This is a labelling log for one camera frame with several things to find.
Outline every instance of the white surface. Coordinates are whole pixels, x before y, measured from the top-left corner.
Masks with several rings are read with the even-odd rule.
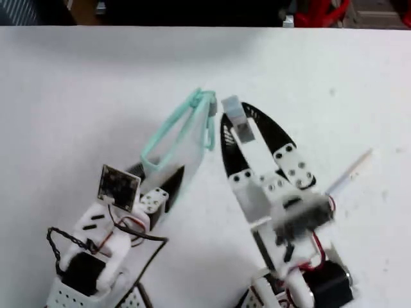
[[[410,32],[0,28],[0,46],[1,307],[42,307],[47,227],[73,226],[101,165],[134,164],[197,86],[277,121],[324,189],[374,148],[337,198],[335,236],[362,283],[351,307],[408,305]],[[155,307],[230,307],[263,261],[218,147],[179,201],[144,286]]]

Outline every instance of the white plastic part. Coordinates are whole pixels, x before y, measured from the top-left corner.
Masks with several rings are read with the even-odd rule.
[[[255,287],[258,295],[264,303],[264,308],[281,308],[274,292],[266,278],[261,277],[254,281],[253,286]]]
[[[283,170],[287,179],[294,186],[307,187],[312,183],[313,173],[292,143],[288,143],[277,150],[273,157],[276,164]]]
[[[270,204],[251,169],[231,175],[229,183],[249,223],[270,216]]]
[[[159,209],[164,212],[167,200],[168,193],[161,188],[155,188],[140,199],[139,207],[147,214],[156,213]]]
[[[254,136],[247,121],[247,116],[245,115],[243,106],[239,101],[238,97],[233,95],[229,98],[223,99],[222,105],[224,112],[232,123],[233,130],[236,132],[235,135],[239,138],[240,143],[248,143],[254,140]]]
[[[124,297],[132,282],[128,272],[122,272],[109,292],[97,292],[95,295],[85,296],[55,278],[49,297],[47,308],[103,308],[115,307]]]
[[[97,279],[96,288],[102,292],[109,290],[116,281],[121,270],[121,265],[130,250],[130,236],[114,228],[108,208],[101,206],[99,203],[91,205],[87,212],[80,218],[74,226],[73,236],[83,242],[90,239],[97,247],[106,240],[104,247],[101,248],[101,253],[104,253],[108,259],[103,260],[105,267]],[[60,262],[62,270],[67,270],[73,257],[83,251],[84,250],[77,244],[70,245],[67,253],[64,254]],[[94,256],[97,259],[101,258],[99,253]]]
[[[102,308],[106,307],[108,299],[109,292],[85,296],[55,278],[47,299],[47,308]]]
[[[285,283],[290,290],[293,301],[300,308],[313,308],[314,296],[299,270],[292,271],[286,278]]]

